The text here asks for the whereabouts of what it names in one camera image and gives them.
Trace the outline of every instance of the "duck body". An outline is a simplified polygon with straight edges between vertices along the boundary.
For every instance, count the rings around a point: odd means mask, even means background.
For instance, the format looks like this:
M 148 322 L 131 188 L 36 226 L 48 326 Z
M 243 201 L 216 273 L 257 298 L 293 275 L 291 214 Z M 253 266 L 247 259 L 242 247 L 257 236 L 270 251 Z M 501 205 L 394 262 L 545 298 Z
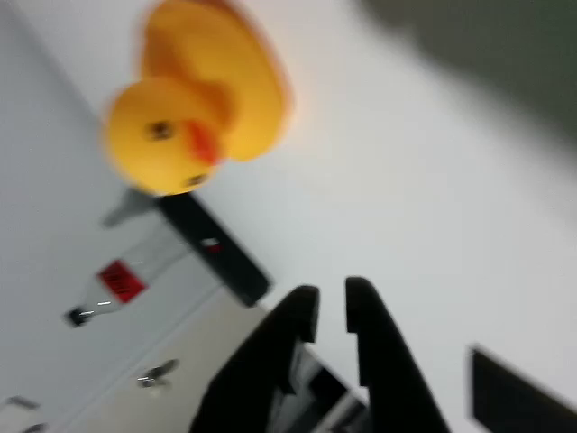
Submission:
M 145 27 L 141 80 L 108 117 L 116 167 L 140 189 L 179 194 L 203 185 L 227 158 L 267 152 L 288 111 L 276 66 L 229 4 L 163 2 Z

